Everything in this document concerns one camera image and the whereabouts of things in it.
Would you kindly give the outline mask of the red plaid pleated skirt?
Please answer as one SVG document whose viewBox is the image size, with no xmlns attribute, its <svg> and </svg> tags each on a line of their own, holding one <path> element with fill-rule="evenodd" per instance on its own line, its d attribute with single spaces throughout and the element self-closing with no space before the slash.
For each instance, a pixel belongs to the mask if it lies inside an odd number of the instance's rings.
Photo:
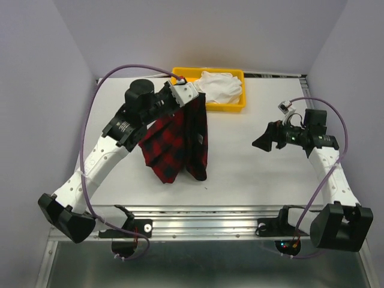
<svg viewBox="0 0 384 288">
<path fill-rule="evenodd" d="M 174 115 L 156 120 L 139 147 L 146 166 L 162 183 L 173 183 L 182 170 L 197 181 L 205 181 L 208 165 L 206 95 L 201 93 Z"/>
</svg>

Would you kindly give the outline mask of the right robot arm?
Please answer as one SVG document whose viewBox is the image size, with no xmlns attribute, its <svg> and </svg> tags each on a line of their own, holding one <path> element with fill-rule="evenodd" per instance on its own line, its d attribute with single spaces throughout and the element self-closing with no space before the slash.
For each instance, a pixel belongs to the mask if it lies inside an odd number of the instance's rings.
<svg viewBox="0 0 384 288">
<path fill-rule="evenodd" d="M 315 248 L 358 252 L 373 222 L 373 212 L 361 206 L 349 187 L 338 162 L 337 140 L 326 133 L 327 112 L 306 109 L 299 126 L 290 122 L 294 113 L 292 109 L 284 110 L 284 119 L 270 122 L 252 146 L 266 152 L 271 151 L 273 143 L 278 149 L 286 145 L 301 147 L 321 184 L 323 208 L 312 212 L 285 205 L 277 217 L 259 218 L 255 233 L 261 237 L 291 236 L 291 241 L 280 241 L 276 248 L 292 256 L 299 253 L 302 236 L 309 236 Z"/>
</svg>

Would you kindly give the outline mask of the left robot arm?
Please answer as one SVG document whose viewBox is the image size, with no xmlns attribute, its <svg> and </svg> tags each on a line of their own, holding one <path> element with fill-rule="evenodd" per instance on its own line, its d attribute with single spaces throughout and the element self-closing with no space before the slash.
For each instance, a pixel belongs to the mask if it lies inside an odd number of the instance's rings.
<svg viewBox="0 0 384 288">
<path fill-rule="evenodd" d="M 134 80 L 125 92 L 123 105 L 103 128 L 90 154 L 85 157 L 79 153 L 79 168 L 54 193 L 39 198 L 38 205 L 48 222 L 75 244 L 106 229 L 113 229 L 119 236 L 137 236 L 132 212 L 115 205 L 106 214 L 97 213 L 91 197 L 146 136 L 149 124 L 174 115 L 198 94 L 185 79 L 166 81 L 159 91 L 148 79 Z"/>
</svg>

